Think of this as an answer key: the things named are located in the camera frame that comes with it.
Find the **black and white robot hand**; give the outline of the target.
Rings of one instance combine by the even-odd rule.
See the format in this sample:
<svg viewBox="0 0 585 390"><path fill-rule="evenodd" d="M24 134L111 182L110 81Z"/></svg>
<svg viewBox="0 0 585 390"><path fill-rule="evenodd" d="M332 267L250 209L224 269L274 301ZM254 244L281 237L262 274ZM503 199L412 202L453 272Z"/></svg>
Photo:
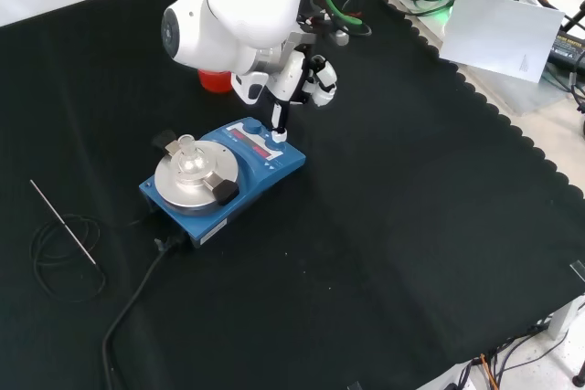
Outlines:
<svg viewBox="0 0 585 390"><path fill-rule="evenodd" d="M328 105L337 91L337 75L325 57L307 58L303 52L294 50L283 70L269 77L266 90L272 103L271 139L282 143L287 140L290 107L308 101L317 107Z"/></svg>

